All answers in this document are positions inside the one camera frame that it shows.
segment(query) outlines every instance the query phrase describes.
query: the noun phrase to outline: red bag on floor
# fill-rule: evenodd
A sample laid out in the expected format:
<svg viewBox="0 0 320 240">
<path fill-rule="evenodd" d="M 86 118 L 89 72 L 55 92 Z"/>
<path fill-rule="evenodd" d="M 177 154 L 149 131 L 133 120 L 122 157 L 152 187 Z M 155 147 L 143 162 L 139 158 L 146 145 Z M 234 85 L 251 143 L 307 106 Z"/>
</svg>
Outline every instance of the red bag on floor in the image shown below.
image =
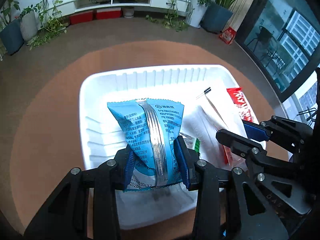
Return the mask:
<svg viewBox="0 0 320 240">
<path fill-rule="evenodd" d="M 249 109 L 248 103 L 245 100 L 242 88 L 227 88 L 227 91 L 233 101 L 233 103 L 238 107 L 239 115 L 242 120 L 253 122 L 251 116 L 251 111 Z"/>
<path fill-rule="evenodd" d="M 231 44 L 236 36 L 236 31 L 231 27 L 227 28 L 223 33 L 219 35 L 219 38 L 222 39 L 226 44 Z"/>
</svg>

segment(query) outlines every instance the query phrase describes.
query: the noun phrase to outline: orange round rug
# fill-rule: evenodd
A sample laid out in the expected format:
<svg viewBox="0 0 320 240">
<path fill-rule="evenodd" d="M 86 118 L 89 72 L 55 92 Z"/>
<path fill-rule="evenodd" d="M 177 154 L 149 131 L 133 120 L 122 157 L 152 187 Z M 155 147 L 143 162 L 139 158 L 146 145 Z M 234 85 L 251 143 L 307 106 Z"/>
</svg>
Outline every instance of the orange round rug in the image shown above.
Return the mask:
<svg viewBox="0 0 320 240">
<path fill-rule="evenodd" d="M 169 41 L 125 43 L 84 55 L 49 81 L 28 106 L 17 129 L 11 153 L 12 195 L 24 227 L 61 179 L 73 167 L 84 168 L 79 135 L 79 91 L 91 74 L 154 65 L 219 64 L 243 87 L 259 121 L 269 120 L 271 106 L 258 89 L 233 66 L 198 46 Z M 273 156 L 287 153 L 267 144 Z M 194 211 L 123 232 L 126 239 L 172 239 L 192 231 Z"/>
</svg>

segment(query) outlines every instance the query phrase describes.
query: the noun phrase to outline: white plant pot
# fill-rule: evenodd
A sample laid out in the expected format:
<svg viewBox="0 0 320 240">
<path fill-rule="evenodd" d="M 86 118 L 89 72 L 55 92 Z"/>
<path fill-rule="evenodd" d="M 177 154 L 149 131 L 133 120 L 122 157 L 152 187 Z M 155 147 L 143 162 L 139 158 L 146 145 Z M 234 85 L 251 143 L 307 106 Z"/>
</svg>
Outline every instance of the white plant pot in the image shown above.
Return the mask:
<svg viewBox="0 0 320 240">
<path fill-rule="evenodd" d="M 192 27 L 200 28 L 200 22 L 207 10 L 207 6 L 198 4 L 198 0 L 190 0 L 193 11 L 191 16 L 189 14 L 186 17 L 186 22 Z"/>
<path fill-rule="evenodd" d="M 22 37 L 26 42 L 30 41 L 34 36 L 36 36 L 38 28 L 34 11 L 27 13 L 21 19 L 20 30 Z"/>
<path fill-rule="evenodd" d="M 132 18 L 134 15 L 134 7 L 123 7 L 122 14 L 125 18 Z"/>
</svg>

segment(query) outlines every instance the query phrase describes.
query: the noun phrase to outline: glass door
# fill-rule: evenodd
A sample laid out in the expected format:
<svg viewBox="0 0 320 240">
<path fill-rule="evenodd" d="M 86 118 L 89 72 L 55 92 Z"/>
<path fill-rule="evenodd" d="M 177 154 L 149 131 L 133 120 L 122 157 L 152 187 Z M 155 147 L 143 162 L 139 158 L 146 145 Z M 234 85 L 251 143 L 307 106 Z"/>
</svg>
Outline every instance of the glass door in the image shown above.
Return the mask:
<svg viewBox="0 0 320 240">
<path fill-rule="evenodd" d="M 308 70 L 310 75 L 319 63 L 315 64 L 315 58 L 319 57 L 320 24 L 306 0 L 267 0 L 247 33 L 240 45 L 252 56 L 283 101 L 290 96 L 288 88 L 292 94 L 308 78 L 304 69 L 312 68 Z M 301 80 L 301 75 L 304 80 L 292 88 L 292 84 Z"/>
</svg>

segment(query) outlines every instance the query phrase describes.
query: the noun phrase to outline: blue snack bag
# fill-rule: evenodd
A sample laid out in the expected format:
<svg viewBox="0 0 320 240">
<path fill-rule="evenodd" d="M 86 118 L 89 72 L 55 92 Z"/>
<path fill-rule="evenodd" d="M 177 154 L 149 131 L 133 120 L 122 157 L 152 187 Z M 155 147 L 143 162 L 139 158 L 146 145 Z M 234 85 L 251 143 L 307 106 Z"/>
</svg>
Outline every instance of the blue snack bag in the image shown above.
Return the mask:
<svg viewBox="0 0 320 240">
<path fill-rule="evenodd" d="M 132 153 L 134 165 L 127 178 L 127 190 L 144 190 L 181 182 L 173 152 L 179 135 L 184 105 L 165 99 L 141 99 L 108 103 Z"/>
</svg>

